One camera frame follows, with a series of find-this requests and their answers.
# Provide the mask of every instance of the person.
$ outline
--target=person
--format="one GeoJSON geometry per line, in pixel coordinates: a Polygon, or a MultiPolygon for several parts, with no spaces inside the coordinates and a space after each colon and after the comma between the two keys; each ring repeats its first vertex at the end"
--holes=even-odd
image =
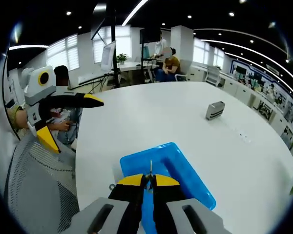
{"type": "Polygon", "coordinates": [[[274,88],[274,84],[271,84],[267,89],[267,99],[268,101],[274,103],[276,96],[277,96],[277,91],[274,88]]]}
{"type": "MultiPolygon", "coordinates": [[[[54,69],[56,75],[57,91],[67,91],[70,86],[68,69],[66,66],[58,66],[54,69]]],[[[82,108],[72,110],[57,108],[51,110],[53,118],[47,125],[53,137],[57,138],[64,145],[70,145],[76,149],[82,108]]]]}
{"type": "Polygon", "coordinates": [[[165,59],[162,69],[159,69],[156,74],[156,81],[158,82],[168,82],[176,81],[175,74],[180,73],[180,62],[175,56],[176,50],[171,48],[172,55],[165,59]]]}
{"type": "Polygon", "coordinates": [[[248,87],[248,88],[250,88],[250,89],[252,88],[252,83],[251,83],[251,79],[249,79],[249,80],[248,80],[248,84],[247,84],[247,87],[248,87]]]}
{"type": "Polygon", "coordinates": [[[162,37],[162,31],[160,31],[160,41],[155,43],[155,53],[152,56],[154,59],[162,56],[162,51],[167,47],[167,41],[162,37]]]}

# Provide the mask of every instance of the computer monitor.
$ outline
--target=computer monitor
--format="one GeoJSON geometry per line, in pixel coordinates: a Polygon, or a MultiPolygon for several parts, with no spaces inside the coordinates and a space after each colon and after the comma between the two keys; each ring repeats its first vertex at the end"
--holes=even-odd
{"type": "Polygon", "coordinates": [[[157,42],[161,40],[160,28],[143,28],[140,29],[140,44],[157,42]]]}
{"type": "Polygon", "coordinates": [[[106,18],[106,8],[108,3],[109,0],[99,0],[92,12],[90,40],[92,40],[98,33],[106,18]]]}
{"type": "Polygon", "coordinates": [[[261,74],[259,74],[258,72],[254,72],[253,79],[256,79],[256,80],[261,80],[261,79],[262,79],[262,75],[261,75],[261,74]]]}
{"type": "Polygon", "coordinates": [[[101,60],[101,69],[106,72],[112,70],[113,56],[115,51],[116,41],[106,45],[103,48],[102,60],[101,60]]]}
{"type": "Polygon", "coordinates": [[[239,66],[237,66],[236,67],[236,72],[238,72],[238,73],[241,73],[241,74],[246,74],[246,69],[245,68],[242,68],[242,67],[239,67],[239,66]]]}

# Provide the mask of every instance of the metal stand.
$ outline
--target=metal stand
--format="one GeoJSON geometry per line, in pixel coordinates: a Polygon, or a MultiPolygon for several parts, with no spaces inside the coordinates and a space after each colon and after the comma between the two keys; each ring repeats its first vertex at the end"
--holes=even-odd
{"type": "Polygon", "coordinates": [[[144,50],[145,50],[145,43],[144,43],[144,38],[142,37],[142,47],[141,47],[141,73],[143,76],[145,76],[144,70],[143,70],[143,55],[144,55],[144,50]]]}
{"type": "MultiPolygon", "coordinates": [[[[116,14],[115,14],[115,7],[114,7],[114,0],[111,1],[111,36],[112,36],[112,41],[116,40],[116,35],[115,35],[115,22],[116,22],[116,14]]],[[[113,56],[113,71],[114,71],[114,84],[115,88],[119,88],[119,82],[118,82],[118,68],[117,68],[117,60],[116,60],[116,48],[114,51],[114,56],[113,56]]]]}

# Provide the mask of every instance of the person sitting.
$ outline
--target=person sitting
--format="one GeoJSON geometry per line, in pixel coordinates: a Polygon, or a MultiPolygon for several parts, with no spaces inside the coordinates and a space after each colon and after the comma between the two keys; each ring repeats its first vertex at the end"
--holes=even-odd
{"type": "Polygon", "coordinates": [[[158,82],[176,81],[175,74],[180,73],[180,62],[175,56],[176,50],[174,48],[171,48],[171,50],[172,55],[165,59],[163,68],[157,71],[155,79],[158,82]]]}
{"type": "MultiPolygon", "coordinates": [[[[67,67],[56,67],[54,73],[56,75],[57,91],[67,91],[70,85],[67,67]]],[[[76,149],[82,111],[82,108],[73,108],[72,110],[57,108],[51,110],[53,118],[48,127],[53,137],[65,145],[71,145],[73,149],[76,149]]]]}

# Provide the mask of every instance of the window blind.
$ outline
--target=window blind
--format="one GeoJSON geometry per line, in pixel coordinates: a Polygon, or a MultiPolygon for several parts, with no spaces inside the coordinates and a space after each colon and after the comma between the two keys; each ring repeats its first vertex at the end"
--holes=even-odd
{"type": "Polygon", "coordinates": [[[207,64],[209,61],[209,44],[194,38],[193,61],[207,64]]]}
{"type": "MultiPolygon", "coordinates": [[[[101,28],[99,30],[99,34],[107,44],[110,44],[112,42],[111,27],[101,28]]],[[[116,55],[126,54],[130,58],[132,56],[130,26],[116,26],[115,38],[116,55]]],[[[93,38],[93,57],[95,63],[101,62],[104,46],[104,42],[100,39],[99,35],[96,34],[96,36],[93,38]]]]}
{"type": "Polygon", "coordinates": [[[216,48],[214,49],[214,60],[213,60],[213,65],[214,66],[218,66],[220,67],[221,69],[223,69],[223,66],[224,66],[224,56],[225,56],[225,53],[216,48]]]}
{"type": "Polygon", "coordinates": [[[77,35],[62,39],[47,48],[46,63],[53,68],[64,65],[69,71],[79,68],[77,35]]]}

